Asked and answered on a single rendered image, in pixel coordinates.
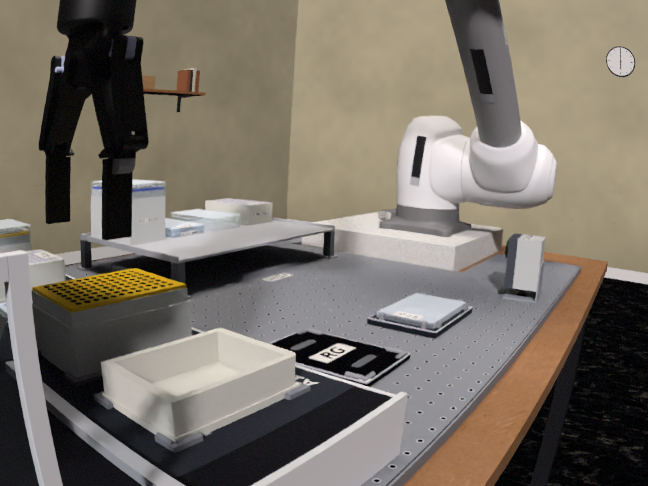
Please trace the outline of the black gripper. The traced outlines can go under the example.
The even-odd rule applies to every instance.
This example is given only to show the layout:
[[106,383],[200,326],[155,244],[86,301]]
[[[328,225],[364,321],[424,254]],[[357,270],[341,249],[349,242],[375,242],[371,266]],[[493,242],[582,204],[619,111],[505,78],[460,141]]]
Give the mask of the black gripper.
[[136,152],[149,143],[143,38],[124,35],[133,28],[135,8],[136,0],[60,0],[57,30],[69,42],[65,56],[51,59],[39,138],[46,155],[46,223],[70,222],[71,157],[66,156],[75,154],[70,147],[92,94],[104,146],[98,156],[109,158],[102,162],[103,240],[132,237]]

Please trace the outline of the black flat nest plate labelled rg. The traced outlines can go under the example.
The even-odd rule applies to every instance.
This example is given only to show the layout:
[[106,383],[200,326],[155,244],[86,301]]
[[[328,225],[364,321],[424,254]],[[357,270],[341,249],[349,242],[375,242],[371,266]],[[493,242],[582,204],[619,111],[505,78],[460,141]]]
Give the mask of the black flat nest plate labelled rg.
[[[410,359],[411,353],[305,328],[273,341],[296,354],[296,365],[370,387]],[[368,375],[367,375],[368,374]]]

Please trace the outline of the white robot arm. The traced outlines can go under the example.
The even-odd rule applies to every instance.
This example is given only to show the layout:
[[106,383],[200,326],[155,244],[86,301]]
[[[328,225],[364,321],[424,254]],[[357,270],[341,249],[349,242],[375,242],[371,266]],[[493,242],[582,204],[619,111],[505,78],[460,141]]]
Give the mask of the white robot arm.
[[413,119],[399,150],[397,208],[378,212],[381,229],[451,237],[471,230],[459,203],[527,209],[553,197],[557,162],[520,120],[499,0],[445,2],[477,127],[469,138],[449,117]]

